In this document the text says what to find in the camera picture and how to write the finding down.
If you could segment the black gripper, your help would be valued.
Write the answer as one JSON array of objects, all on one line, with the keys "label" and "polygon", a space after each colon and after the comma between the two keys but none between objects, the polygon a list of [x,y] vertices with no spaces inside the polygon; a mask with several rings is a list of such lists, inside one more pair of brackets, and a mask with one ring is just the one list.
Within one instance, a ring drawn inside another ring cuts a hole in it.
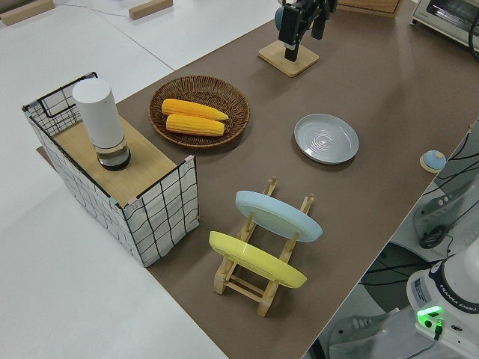
[{"label": "black gripper", "polygon": [[298,53],[297,34],[299,30],[300,12],[306,19],[313,18],[311,36],[321,40],[326,26],[326,19],[336,11],[336,0],[304,0],[283,1],[283,13],[278,39],[285,45],[284,57],[296,60]]}]

